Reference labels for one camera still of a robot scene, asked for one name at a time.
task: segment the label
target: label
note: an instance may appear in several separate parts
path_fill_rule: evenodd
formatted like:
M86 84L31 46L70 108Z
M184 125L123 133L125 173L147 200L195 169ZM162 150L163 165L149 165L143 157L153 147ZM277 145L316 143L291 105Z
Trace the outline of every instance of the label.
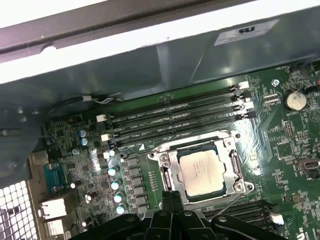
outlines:
M279 22L279 19L222 32L216 39L214 46L261 36L266 34L277 22Z

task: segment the ventilation grille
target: ventilation grille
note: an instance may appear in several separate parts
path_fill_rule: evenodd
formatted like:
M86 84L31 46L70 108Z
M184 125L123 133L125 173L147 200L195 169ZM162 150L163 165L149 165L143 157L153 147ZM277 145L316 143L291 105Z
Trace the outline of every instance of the ventilation grille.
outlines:
M0 240L36 240L26 181L0 189Z

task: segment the green circuit board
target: green circuit board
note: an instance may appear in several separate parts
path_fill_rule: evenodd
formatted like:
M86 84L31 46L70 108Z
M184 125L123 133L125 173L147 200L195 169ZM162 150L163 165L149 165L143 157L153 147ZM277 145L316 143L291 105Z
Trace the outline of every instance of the green circuit board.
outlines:
M249 83L251 101L256 117L230 122L208 124L201 120L202 128L191 128L188 135L203 134L217 130L237 131L241 138L237 151L241 159L241 168L245 180L254 183L255 189L238 201L252 203L265 200L277 204L283 216L284 226L278 233L288 239L317 240L320 236L320 177L319 169L312 172L301 170L297 161L301 159L318 159L320 154L320 96L318 92L306 94L307 105L300 111L288 111L283 98L288 90L304 89L312 86L299 72L291 73L289 66L281 66L250 74L204 83L194 87L173 92L152 95L123 103L99 107L75 115L53 119L44 128L50 163L62 167L65 181L60 188L68 188L70 183L81 180L77 189L81 204L76 208L78 232L80 222L87 216L95 216L98 223L116 217L118 203L113 201L117 191L127 195L126 211L143 214L147 210L159 208L163 190L162 177L158 162L147 158L150 152L171 138L155 136L151 140L142 140L119 146L115 155L108 160L104 158L104 149L100 143L101 132L96 128L96 116L108 114L120 116L123 113L150 106L167 106L170 102L187 97L198 96L225 88L241 82ZM114 129L105 126L104 133L114 134ZM79 131L86 131L88 144L81 146ZM123 159L130 154L138 154L137 163L128 166ZM111 188L115 180L107 172L112 166L119 166L117 178L122 184L117 191ZM89 204L85 194L96 191L98 197ZM137 202L137 195L143 194ZM221 208L224 204L200 209L209 212Z

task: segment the cpu socket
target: cpu socket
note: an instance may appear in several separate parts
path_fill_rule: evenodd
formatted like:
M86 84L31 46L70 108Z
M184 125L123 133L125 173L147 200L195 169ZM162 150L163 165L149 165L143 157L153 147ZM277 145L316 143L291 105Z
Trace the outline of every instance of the cpu socket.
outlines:
M158 161L166 191L179 191L186 209L203 208L254 189L240 168L240 137L229 131L209 132L163 143L147 157Z

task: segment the motherboard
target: motherboard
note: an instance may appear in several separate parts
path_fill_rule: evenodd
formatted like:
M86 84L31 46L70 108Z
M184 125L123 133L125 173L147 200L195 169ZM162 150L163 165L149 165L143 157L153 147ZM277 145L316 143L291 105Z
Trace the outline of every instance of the motherboard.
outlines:
M320 236L320 92L280 66L54 118L49 194L76 191L79 234L124 213L230 214L292 240Z

